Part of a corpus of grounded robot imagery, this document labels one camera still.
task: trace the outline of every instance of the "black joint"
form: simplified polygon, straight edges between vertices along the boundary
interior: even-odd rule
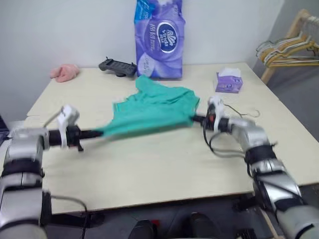
[[[66,128],[66,139],[68,147],[77,147],[79,152],[83,151],[83,148],[80,144],[81,130],[75,126],[69,126]]]
[[[216,109],[215,105],[214,104],[210,104],[209,107],[208,107],[208,114],[209,115],[215,114],[215,109]]]
[[[24,220],[19,220],[19,221],[14,221],[14,222],[11,222],[11,223],[8,223],[8,224],[5,224],[4,226],[2,226],[0,228],[0,232],[8,229],[8,228],[12,228],[12,227],[16,227],[16,226],[19,226],[19,225],[25,225],[25,224],[28,224],[28,225],[38,225],[38,220],[35,220],[35,219],[24,219]]]
[[[289,208],[306,205],[305,202],[298,198],[281,199],[275,202],[278,211],[285,212]]]
[[[49,131],[49,144],[50,146],[61,146],[61,133],[58,130]]]
[[[272,212],[273,206],[269,199],[265,184],[261,181],[255,180],[253,183],[257,205],[264,211]]]
[[[200,125],[202,126],[204,124],[204,121],[206,120],[206,117],[194,115],[193,117],[191,117],[191,120],[200,123]]]
[[[221,118],[220,122],[219,122],[219,125],[218,125],[219,131],[222,132],[222,133],[229,132],[228,123],[229,123],[229,119]]]
[[[49,192],[42,192],[42,209],[40,224],[45,227],[51,221],[52,217],[52,204],[51,204],[51,194]]]
[[[6,163],[3,166],[1,177],[5,177],[15,173],[34,173],[43,176],[43,171],[39,161],[33,159],[19,159]]]
[[[309,226],[306,226],[305,228],[303,228],[300,232],[298,232],[298,234],[296,235],[296,239],[300,239],[301,236],[306,232],[309,231],[311,228],[314,228],[313,224],[310,224]]]
[[[34,188],[41,188],[42,189],[42,182],[37,180],[33,185],[19,185],[19,186],[10,186],[5,188],[5,192],[14,192],[14,191],[21,191],[27,189],[34,189]]]
[[[250,165],[266,159],[277,159],[272,145],[261,145],[246,151],[245,162]]]

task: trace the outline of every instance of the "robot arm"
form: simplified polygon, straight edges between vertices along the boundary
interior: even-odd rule
[[[42,154],[51,146],[77,146],[80,140],[102,135],[81,131],[71,106],[58,116],[59,130],[22,128],[12,133],[0,178],[0,239],[46,239],[42,225],[51,216],[51,197],[42,190]]]
[[[319,210],[304,202],[265,131],[248,119],[219,116],[223,111],[219,98],[210,99],[208,104],[206,120],[211,129],[232,135],[241,145],[259,206],[276,216],[288,239],[319,238]]]

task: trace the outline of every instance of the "wooden tabletop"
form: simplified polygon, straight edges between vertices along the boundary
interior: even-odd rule
[[[261,115],[262,126],[298,184],[319,182],[319,144],[245,64],[185,65],[183,79],[161,81],[184,86],[201,101],[198,113],[206,113],[207,99],[215,95],[216,72],[222,67],[239,68],[244,85],[239,94],[219,94],[226,104],[242,113]],[[81,129],[106,125],[112,103],[136,92],[135,81],[118,78],[99,69],[81,69],[66,83],[50,82],[28,113],[25,126],[42,126],[64,104],[80,112]],[[227,109],[228,115],[236,113]],[[55,128],[53,122],[49,128]],[[216,146],[239,149],[230,136]],[[252,190],[246,165],[240,158],[218,158],[206,146],[202,129],[195,124],[156,134],[109,137],[83,142],[84,152],[51,148],[43,155],[44,189],[52,194],[83,200],[89,210],[244,193]],[[82,211],[73,203],[53,201],[53,213]]]

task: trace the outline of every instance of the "white wall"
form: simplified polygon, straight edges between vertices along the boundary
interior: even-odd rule
[[[256,62],[284,0],[184,0],[184,62]],[[135,0],[1,0],[0,113],[25,118],[62,63],[135,62]]]

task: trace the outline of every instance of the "black shoe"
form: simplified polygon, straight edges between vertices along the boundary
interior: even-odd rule
[[[219,231],[214,223],[204,214],[193,213],[189,218],[189,229],[193,238],[216,239]]]
[[[139,221],[129,236],[129,239],[155,239],[157,236],[157,229],[150,221]]]

